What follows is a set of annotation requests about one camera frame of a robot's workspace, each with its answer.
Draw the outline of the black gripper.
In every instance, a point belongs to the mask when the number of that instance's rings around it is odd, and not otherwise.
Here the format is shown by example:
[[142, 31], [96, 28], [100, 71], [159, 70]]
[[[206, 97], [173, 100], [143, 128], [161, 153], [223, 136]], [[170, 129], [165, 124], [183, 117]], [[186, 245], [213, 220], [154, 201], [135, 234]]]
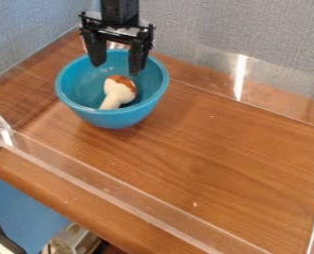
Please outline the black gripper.
[[128, 47], [128, 73], [136, 75], [153, 48], [154, 25], [138, 15], [122, 22], [106, 21], [99, 12], [84, 11], [78, 16], [80, 39], [92, 66], [106, 62], [106, 43], [119, 43]]

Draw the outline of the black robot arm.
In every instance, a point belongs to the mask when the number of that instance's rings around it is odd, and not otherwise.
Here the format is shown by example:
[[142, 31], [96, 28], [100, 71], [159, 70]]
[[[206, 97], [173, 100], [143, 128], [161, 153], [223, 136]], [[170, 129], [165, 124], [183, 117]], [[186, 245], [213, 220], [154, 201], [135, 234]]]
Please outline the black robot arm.
[[106, 43], [128, 46], [128, 73], [144, 69], [153, 48], [154, 26], [139, 18], [139, 0], [99, 0], [98, 11], [79, 14], [79, 34], [94, 67], [106, 63]]

